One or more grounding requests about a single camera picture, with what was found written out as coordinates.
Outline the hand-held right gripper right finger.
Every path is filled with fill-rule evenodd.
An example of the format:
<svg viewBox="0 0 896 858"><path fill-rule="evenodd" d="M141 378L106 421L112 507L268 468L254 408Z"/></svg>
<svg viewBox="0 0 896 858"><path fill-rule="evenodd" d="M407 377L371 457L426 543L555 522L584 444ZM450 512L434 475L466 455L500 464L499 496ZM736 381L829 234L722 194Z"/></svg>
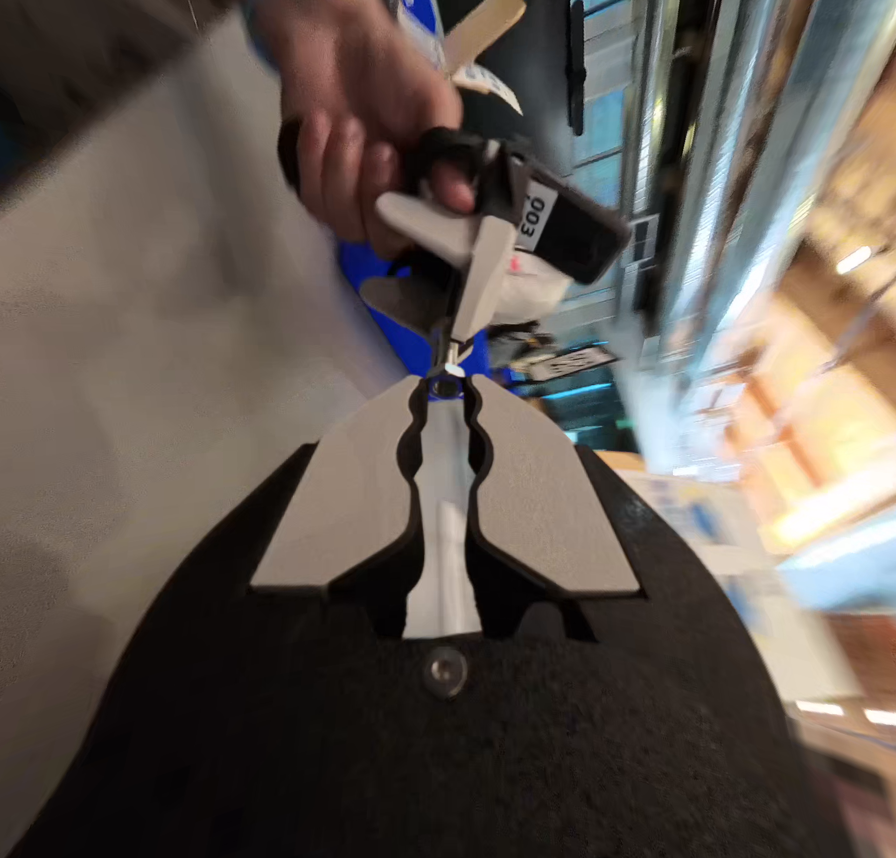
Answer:
<svg viewBox="0 0 896 858"><path fill-rule="evenodd" d="M484 375L465 385L466 572L482 633L512 638L536 605L592 638L582 603L642 595L585 459L553 421Z"/></svg>

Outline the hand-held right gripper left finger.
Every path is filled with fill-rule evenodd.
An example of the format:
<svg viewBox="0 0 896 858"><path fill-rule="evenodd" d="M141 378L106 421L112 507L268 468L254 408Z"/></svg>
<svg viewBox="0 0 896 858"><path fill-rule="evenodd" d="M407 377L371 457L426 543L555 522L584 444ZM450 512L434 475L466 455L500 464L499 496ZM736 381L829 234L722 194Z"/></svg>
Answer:
<svg viewBox="0 0 896 858"><path fill-rule="evenodd" d="M378 635L401 638L424 565L415 478L426 421L427 385L408 376L330 428L309 455L252 590L355 605Z"/></svg>

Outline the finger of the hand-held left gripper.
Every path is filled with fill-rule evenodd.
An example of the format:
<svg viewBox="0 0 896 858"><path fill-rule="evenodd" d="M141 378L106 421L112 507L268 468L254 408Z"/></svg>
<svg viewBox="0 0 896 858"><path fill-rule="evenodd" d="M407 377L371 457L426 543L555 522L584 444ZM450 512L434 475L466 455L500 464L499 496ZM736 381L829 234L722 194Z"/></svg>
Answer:
<svg viewBox="0 0 896 858"><path fill-rule="evenodd" d="M455 296L448 294L452 337L468 343L484 329L496 308L504 272L514 250L517 228L493 215L454 214L439 205L398 192L387 192L375 203L377 214L430 257L444 262L459 276Z"/></svg>
<svg viewBox="0 0 896 858"><path fill-rule="evenodd" d="M368 308L428 342L449 317L447 292L424 277L370 277L359 295Z"/></svg>

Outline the small silver bolt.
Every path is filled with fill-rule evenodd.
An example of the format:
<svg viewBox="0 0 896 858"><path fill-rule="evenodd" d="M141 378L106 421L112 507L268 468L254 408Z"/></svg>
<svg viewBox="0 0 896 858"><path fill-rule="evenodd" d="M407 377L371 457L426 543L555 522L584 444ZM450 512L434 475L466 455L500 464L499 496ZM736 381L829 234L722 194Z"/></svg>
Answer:
<svg viewBox="0 0 896 858"><path fill-rule="evenodd" d="M432 363L428 377L437 379L448 375L463 378L465 371L462 360L469 353L467 343L456 341L451 334L450 326L441 326L434 332L432 345Z"/></svg>

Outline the grey desk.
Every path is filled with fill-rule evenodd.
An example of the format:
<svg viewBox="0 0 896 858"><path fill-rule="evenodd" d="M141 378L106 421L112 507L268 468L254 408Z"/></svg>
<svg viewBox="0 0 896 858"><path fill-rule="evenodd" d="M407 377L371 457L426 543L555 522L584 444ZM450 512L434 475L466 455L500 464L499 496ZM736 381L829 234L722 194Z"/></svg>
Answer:
<svg viewBox="0 0 896 858"><path fill-rule="evenodd" d="M279 117L228 15L2 210L2 856L190 550L406 373Z"/></svg>

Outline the person's left hand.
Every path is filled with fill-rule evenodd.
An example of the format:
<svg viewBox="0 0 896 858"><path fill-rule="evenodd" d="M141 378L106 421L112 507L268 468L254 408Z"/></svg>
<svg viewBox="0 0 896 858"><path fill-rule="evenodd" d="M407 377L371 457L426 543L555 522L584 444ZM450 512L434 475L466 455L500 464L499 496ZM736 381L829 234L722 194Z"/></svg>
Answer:
<svg viewBox="0 0 896 858"><path fill-rule="evenodd" d="M382 0L260 0L257 33L297 120L301 204L340 240L394 259L409 239L376 211L402 158L435 127L458 130L462 100Z"/></svg>

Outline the instruction sheet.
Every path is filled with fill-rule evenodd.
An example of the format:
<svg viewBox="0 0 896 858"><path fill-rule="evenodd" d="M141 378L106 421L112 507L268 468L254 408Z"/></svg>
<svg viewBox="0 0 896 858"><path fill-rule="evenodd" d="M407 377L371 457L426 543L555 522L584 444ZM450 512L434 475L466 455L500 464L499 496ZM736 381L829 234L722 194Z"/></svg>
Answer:
<svg viewBox="0 0 896 858"><path fill-rule="evenodd" d="M620 476L691 547L715 578L774 570L756 518L736 489L644 471L624 470Z"/></svg>

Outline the black panel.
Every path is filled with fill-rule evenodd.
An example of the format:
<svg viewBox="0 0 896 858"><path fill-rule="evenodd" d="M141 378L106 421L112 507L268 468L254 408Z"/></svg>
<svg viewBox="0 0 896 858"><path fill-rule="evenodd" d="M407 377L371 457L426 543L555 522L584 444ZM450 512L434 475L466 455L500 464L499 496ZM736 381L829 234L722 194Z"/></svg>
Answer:
<svg viewBox="0 0 896 858"><path fill-rule="evenodd" d="M436 0L449 31L482 0ZM510 31L476 61L517 96L522 113L492 94L462 91L463 128L489 138L525 142L556 168L571 165L574 131L569 123L570 0L534 0Z"/></svg>

